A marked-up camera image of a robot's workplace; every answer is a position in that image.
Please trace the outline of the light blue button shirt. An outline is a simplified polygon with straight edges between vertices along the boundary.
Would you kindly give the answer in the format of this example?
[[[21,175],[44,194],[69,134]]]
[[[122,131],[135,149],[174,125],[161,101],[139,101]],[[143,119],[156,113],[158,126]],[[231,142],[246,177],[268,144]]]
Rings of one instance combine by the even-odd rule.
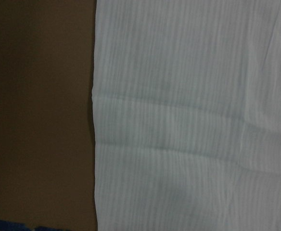
[[[281,231],[281,0],[99,0],[100,231]]]

